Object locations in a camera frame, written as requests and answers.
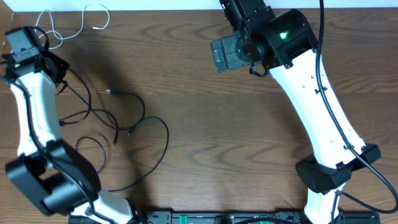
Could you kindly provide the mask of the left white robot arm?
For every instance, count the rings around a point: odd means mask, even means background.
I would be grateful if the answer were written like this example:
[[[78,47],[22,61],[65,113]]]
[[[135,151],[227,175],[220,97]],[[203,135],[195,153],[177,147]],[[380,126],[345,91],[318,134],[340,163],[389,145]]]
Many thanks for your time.
[[[128,199],[102,188],[94,166],[63,138],[55,96],[68,64],[41,50],[4,58],[21,131],[18,157],[6,164],[11,182],[47,216],[67,215],[72,223],[143,222]]]

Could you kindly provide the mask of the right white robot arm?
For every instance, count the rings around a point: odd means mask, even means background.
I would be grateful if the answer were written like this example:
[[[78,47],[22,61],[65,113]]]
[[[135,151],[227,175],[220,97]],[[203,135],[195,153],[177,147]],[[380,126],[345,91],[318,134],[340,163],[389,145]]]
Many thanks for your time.
[[[222,1],[233,33],[211,43],[218,72],[262,65],[293,104],[313,152],[296,163],[307,186],[303,219],[307,223],[348,222],[338,202],[353,172],[381,157],[377,145],[358,136],[326,75],[320,39],[296,9],[275,15],[262,1]]]

